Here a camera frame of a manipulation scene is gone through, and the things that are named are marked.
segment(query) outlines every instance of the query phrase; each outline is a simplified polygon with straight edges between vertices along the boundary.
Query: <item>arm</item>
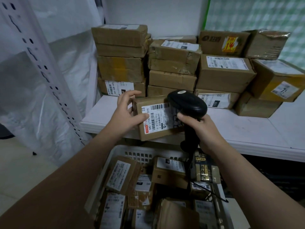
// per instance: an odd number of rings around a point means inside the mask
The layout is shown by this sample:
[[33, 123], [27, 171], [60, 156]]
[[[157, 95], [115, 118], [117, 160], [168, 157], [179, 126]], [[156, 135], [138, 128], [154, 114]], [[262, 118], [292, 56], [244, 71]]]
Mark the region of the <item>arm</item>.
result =
[[304, 228], [305, 208], [230, 146], [209, 115], [200, 122], [179, 113], [178, 118], [195, 129], [200, 147], [217, 163], [252, 229]]
[[90, 222], [84, 205], [110, 150], [124, 134], [148, 118], [148, 114], [132, 117], [132, 108], [127, 110], [130, 97], [140, 93], [122, 94], [106, 127], [6, 211], [0, 217], [0, 228], [74, 228]]

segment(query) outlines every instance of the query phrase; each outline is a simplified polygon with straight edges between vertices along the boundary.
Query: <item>forearm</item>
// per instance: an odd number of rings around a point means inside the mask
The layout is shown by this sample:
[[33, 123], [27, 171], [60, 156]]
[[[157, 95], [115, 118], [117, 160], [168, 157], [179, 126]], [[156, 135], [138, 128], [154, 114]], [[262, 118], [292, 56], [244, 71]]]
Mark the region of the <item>forearm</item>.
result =
[[2, 217], [0, 228], [71, 228], [120, 135], [107, 126], [80, 152], [35, 186]]
[[281, 191], [227, 142], [212, 157], [251, 228], [302, 228], [305, 210]]

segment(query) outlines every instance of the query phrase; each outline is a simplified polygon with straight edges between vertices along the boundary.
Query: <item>left hand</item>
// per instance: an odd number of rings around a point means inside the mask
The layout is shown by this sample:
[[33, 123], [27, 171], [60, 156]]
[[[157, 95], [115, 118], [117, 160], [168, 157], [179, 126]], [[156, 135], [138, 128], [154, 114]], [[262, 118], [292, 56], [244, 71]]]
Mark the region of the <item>left hand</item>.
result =
[[107, 130], [114, 132], [117, 135], [124, 136], [133, 127], [148, 119], [148, 113], [140, 113], [136, 116], [132, 116], [131, 113], [133, 108], [127, 109], [128, 105], [132, 102], [132, 99], [141, 93], [141, 91], [133, 90], [124, 92], [119, 96], [117, 99], [117, 108], [106, 126]]

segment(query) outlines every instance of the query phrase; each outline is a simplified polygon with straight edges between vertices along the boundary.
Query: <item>hand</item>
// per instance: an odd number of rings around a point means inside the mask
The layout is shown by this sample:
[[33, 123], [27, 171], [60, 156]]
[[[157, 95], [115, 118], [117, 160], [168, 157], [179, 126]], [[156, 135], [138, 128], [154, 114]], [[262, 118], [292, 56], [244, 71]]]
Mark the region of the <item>hand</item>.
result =
[[133, 127], [148, 119], [148, 113], [131, 116], [133, 108], [131, 107], [127, 109], [128, 105], [132, 102], [132, 99], [141, 93], [141, 91], [134, 90], [124, 92], [119, 96], [117, 99], [117, 108], [114, 111], [111, 120], [106, 125], [109, 132], [113, 132], [119, 136], [124, 136]]
[[200, 148], [202, 150], [205, 150], [204, 148], [206, 147], [208, 147], [210, 150], [213, 150], [215, 146], [227, 143], [219, 133], [215, 123], [212, 121], [208, 114], [202, 117], [201, 121], [198, 121], [189, 116], [185, 116], [180, 112], [177, 114], [177, 117], [183, 123], [191, 126], [195, 130], [197, 136], [200, 139]]

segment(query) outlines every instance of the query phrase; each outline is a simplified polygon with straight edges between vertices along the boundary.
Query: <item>right arm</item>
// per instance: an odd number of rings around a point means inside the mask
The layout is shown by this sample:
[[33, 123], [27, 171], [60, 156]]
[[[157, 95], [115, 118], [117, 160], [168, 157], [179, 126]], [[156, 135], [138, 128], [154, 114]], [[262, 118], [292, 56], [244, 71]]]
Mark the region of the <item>right arm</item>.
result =
[[178, 118], [193, 127], [200, 147], [219, 167], [234, 198], [252, 229], [305, 227], [305, 208], [280, 190], [238, 153], [220, 135], [209, 115], [200, 122], [178, 113]]

